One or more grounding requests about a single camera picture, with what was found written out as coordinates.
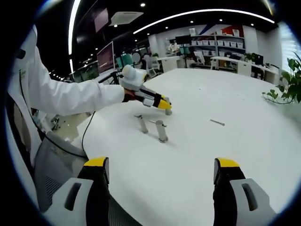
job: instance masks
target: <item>metal peg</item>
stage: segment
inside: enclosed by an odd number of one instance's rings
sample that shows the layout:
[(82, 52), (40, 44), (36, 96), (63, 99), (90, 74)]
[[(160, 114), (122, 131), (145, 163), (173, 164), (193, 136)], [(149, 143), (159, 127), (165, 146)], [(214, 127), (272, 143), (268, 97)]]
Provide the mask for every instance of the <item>metal peg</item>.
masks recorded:
[(145, 121), (143, 120), (142, 115), (138, 115), (138, 116), (135, 115), (135, 117), (138, 118), (138, 121), (139, 121), (139, 123), (141, 125), (141, 131), (142, 131), (142, 133), (148, 133), (149, 131), (146, 128)]
[[(170, 104), (170, 101), (169, 101), (168, 97), (165, 97), (164, 100)], [(171, 109), (165, 109), (165, 114), (166, 115), (171, 115), (172, 113), (173, 112), (171, 111)]]
[(157, 120), (157, 121), (150, 121), (150, 122), (156, 124), (157, 131), (158, 131), (158, 134), (159, 134), (159, 141), (161, 143), (165, 143), (166, 141), (168, 141), (168, 137), (167, 137), (166, 131), (165, 131), (166, 125), (163, 124), (163, 121), (162, 120)]

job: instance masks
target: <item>person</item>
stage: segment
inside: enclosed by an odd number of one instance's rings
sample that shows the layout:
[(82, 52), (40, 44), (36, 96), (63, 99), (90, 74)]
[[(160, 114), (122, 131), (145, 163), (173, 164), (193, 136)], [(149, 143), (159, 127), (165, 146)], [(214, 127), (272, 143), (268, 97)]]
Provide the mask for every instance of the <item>person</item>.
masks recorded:
[(9, 104), (6, 106), (7, 139), (12, 159), (25, 189), (35, 203), (36, 195), (30, 177), (30, 167), (34, 167), (42, 141), (31, 109), (66, 116), (97, 111), (123, 102), (125, 96), (131, 97), (127, 99), (134, 99), (135, 96), (132, 91), (120, 85), (103, 85), (95, 80), (65, 83), (50, 79), (36, 43), (37, 30), (33, 26), (16, 55), (8, 83)]

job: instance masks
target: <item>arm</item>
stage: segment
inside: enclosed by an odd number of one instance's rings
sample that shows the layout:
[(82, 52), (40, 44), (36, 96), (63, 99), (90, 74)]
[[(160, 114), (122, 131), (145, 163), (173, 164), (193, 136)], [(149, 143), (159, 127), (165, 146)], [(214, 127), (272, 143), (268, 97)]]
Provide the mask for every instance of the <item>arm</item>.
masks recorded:
[(65, 83), (50, 79), (37, 47), (29, 76), (31, 107), (47, 113), (71, 115), (93, 112), (121, 103), (124, 99), (124, 89), (120, 85), (103, 85), (97, 81)]

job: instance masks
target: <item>window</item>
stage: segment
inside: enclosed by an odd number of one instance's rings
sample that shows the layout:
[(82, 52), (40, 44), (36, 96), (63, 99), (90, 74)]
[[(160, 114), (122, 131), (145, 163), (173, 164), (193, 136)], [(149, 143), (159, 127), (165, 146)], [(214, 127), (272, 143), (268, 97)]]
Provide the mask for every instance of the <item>window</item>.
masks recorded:
[(289, 72), (290, 68), (287, 59), (296, 58), (294, 52), (301, 57), (301, 47), (287, 24), (280, 23), (279, 30), (282, 49), (282, 69)]

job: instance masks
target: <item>black ceiling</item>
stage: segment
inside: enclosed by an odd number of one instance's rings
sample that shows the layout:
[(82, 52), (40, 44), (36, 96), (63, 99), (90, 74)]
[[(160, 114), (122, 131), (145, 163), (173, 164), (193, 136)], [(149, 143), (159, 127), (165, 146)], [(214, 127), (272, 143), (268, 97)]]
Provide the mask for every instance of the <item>black ceiling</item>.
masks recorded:
[[(37, 22), (38, 28), (38, 47), (43, 63), (51, 71), (55, 70), (56, 74), (65, 76), (70, 73), (69, 56), (68, 56), (68, 28), (71, 8), (74, 0), (64, 0), (57, 4), (45, 15), (40, 17)], [(94, 12), (107, 8), (109, 12), (109, 23), (97, 34), (94, 30), (92, 15)], [(76, 15), (73, 35), (73, 53), (72, 59), (74, 68), (78, 68), (79, 61), (88, 59), (91, 53), (95, 53), (95, 48), (101, 48), (113, 38), (126, 32), (133, 32), (152, 22), (175, 14), (208, 8), (226, 8), (236, 9), (255, 13), (273, 20), (268, 9), (260, 0), (242, 1), (242, 0), (199, 0), (199, 1), (175, 1), (175, 0), (81, 0)], [(117, 28), (108, 26), (110, 18), (118, 11), (137, 11), (144, 14), (132, 23), (119, 25)], [(275, 25), (254, 16), (243, 15), (228, 12), (206, 12), (195, 13), (173, 18), (159, 24), (156, 24), (140, 33), (129, 36), (120, 42), (122, 45), (130, 45), (134, 39), (147, 39), (147, 33), (154, 34), (169, 30), (190, 26), (190, 21), (198, 24), (232, 24), (232, 25), (250, 25), (255, 24), (256, 29), (267, 32), (275, 28)], [(86, 37), (84, 42), (77, 43), (76, 37)]]

